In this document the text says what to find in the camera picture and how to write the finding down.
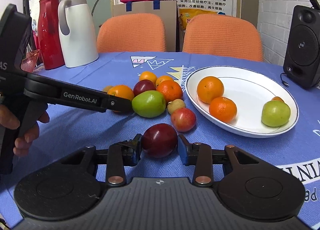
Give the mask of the oblong green fruit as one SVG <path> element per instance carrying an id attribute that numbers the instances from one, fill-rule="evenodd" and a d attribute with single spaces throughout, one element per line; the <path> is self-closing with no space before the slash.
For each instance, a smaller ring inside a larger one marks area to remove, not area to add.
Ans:
<path id="1" fill-rule="evenodd" d="M 166 101 L 162 93 L 148 90 L 132 100 L 133 111 L 144 118 L 154 118 L 164 113 Z"/>

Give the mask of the dark red plum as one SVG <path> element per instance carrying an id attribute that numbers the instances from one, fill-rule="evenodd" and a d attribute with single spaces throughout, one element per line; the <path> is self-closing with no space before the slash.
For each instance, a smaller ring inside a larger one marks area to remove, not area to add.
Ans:
<path id="1" fill-rule="evenodd" d="M 149 90 L 156 90 L 154 83 L 150 80 L 141 80 L 134 86 L 133 93 L 137 96 Z"/>
<path id="2" fill-rule="evenodd" d="M 169 124 L 160 123 L 148 128 L 142 137 L 142 148 L 154 158 L 163 158 L 172 153 L 178 142 L 176 130 Z"/>

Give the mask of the dark red plum front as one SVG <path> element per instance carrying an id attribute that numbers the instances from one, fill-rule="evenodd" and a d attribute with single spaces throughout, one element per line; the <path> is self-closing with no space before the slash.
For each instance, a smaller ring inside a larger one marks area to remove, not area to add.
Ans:
<path id="1" fill-rule="evenodd" d="M 142 137 L 142 148 L 154 158 L 163 158 L 172 153 L 178 142 L 176 130 L 169 124 L 160 123 L 148 128 Z"/>

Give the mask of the pink red small apple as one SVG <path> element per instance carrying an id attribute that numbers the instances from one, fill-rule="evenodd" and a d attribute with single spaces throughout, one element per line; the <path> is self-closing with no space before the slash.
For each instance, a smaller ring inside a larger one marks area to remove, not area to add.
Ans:
<path id="1" fill-rule="evenodd" d="M 188 132 L 196 124 L 195 113 L 188 108 L 178 108 L 171 114 L 171 123 L 179 132 Z"/>

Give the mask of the bumpy mandarin orange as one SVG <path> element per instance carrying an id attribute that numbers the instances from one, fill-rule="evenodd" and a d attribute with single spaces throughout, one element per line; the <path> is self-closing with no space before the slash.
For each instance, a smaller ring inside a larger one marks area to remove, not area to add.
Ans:
<path id="1" fill-rule="evenodd" d="M 163 94 L 166 104 L 183 97 L 182 88 L 177 82 L 172 80 L 166 80 L 160 83 L 157 91 Z"/>

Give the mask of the small tan longan fruit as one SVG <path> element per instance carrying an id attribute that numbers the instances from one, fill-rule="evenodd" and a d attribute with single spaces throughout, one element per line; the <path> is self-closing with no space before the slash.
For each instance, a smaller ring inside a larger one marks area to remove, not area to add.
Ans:
<path id="1" fill-rule="evenodd" d="M 171 115 L 175 110 L 180 108 L 185 108 L 185 103 L 182 99 L 175 99 L 168 103 L 167 110 L 168 113 Z"/>

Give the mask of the small mandarin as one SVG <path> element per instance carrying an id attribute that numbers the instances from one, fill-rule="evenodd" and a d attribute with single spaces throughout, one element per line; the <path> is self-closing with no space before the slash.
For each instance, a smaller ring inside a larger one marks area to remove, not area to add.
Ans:
<path id="1" fill-rule="evenodd" d="M 235 119 L 237 115 L 237 107 L 232 100 L 221 96 L 211 101 L 209 105 L 209 113 L 218 120 L 229 123 Z"/>

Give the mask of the large orange front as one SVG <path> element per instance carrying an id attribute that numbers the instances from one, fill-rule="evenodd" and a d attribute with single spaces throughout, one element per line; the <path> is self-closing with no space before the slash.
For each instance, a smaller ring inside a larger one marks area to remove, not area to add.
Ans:
<path id="1" fill-rule="evenodd" d="M 210 104 L 213 99 L 221 97 L 224 91 L 221 80 L 213 76 L 203 78 L 197 85 L 197 95 L 206 104 Z"/>

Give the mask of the round green apple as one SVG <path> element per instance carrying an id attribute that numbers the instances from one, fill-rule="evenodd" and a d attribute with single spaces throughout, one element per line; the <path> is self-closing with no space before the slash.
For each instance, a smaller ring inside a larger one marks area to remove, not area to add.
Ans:
<path id="1" fill-rule="evenodd" d="M 281 127 L 288 123 L 290 116 L 291 109 L 286 103 L 271 100 L 263 106 L 261 121 L 269 127 Z"/>

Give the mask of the small red-yellow plum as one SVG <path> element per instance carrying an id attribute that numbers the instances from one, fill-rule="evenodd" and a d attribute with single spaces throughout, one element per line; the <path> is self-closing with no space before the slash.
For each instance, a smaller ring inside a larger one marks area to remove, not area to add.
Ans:
<path id="1" fill-rule="evenodd" d="M 278 96 L 275 96 L 272 98 L 272 101 L 280 101 L 280 102 L 284 102 L 284 100 Z"/>

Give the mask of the small tan fruit left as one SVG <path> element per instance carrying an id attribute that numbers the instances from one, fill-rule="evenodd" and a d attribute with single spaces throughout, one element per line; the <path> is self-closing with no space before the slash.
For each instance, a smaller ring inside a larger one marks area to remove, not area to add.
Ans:
<path id="1" fill-rule="evenodd" d="M 108 91 L 113 88 L 113 86 L 106 86 L 105 88 L 103 88 L 103 92 L 108 93 Z"/>

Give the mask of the pink glass bowl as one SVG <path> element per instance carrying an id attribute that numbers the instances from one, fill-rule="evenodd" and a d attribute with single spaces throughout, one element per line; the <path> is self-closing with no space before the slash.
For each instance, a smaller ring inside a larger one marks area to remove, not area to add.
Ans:
<path id="1" fill-rule="evenodd" d="M 27 52 L 26 57 L 21 62 L 21 69 L 28 73 L 32 73 L 36 67 L 39 55 L 39 49 Z"/>

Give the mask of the blue patterned tablecloth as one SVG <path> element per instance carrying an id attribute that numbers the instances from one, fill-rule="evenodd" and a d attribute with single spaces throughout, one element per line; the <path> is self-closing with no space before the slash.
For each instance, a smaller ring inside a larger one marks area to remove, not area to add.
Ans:
<path id="1" fill-rule="evenodd" d="M 106 86 L 124 84 L 133 87 L 143 71 L 157 76 L 172 73 L 185 79 L 194 70 L 209 66 L 235 66 L 261 73 L 281 82 L 283 68 L 265 62 L 231 57 L 191 55 L 184 53 L 150 53 L 150 61 L 132 64 L 131 53 L 104 53 L 97 61 L 68 69 L 60 67 L 43 70 L 41 75 L 56 80 L 101 90 Z M 299 217 L 309 226 L 319 228 L 319 89 L 305 90 L 290 83 L 289 92 L 299 107 L 299 120 L 286 134 L 273 138 L 247 138 L 227 132 L 200 113 L 196 114 L 196 128 L 186 134 L 191 142 L 210 144 L 222 149 L 234 144 L 241 149 L 285 169 L 298 177 L 305 186 L 305 202 Z M 105 149 L 115 142 L 142 134 L 157 123 L 170 123 L 168 114 L 146 119 L 134 114 L 108 111 L 95 113 L 60 105 L 47 109 L 50 121 L 40 125 L 40 136 L 26 157 L 20 158 L 10 175 L 1 178 L 1 216 L 14 227 L 22 219 L 14 201 L 14 188 L 22 177 L 64 157 L 81 147 L 95 145 Z"/>

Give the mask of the left orange chair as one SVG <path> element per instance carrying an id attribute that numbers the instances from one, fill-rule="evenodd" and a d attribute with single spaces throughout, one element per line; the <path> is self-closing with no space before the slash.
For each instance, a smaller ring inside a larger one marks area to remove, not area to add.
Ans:
<path id="1" fill-rule="evenodd" d="M 165 52 L 165 26 L 160 17 L 140 13 L 109 18 L 97 36 L 99 53 Z"/>

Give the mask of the right orange chair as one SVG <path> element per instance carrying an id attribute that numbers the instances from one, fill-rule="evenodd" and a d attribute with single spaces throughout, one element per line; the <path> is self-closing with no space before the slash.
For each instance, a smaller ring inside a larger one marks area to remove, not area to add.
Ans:
<path id="1" fill-rule="evenodd" d="M 186 26 L 182 51 L 263 61 L 263 47 L 256 27 L 246 20 L 226 15 L 193 17 Z"/>

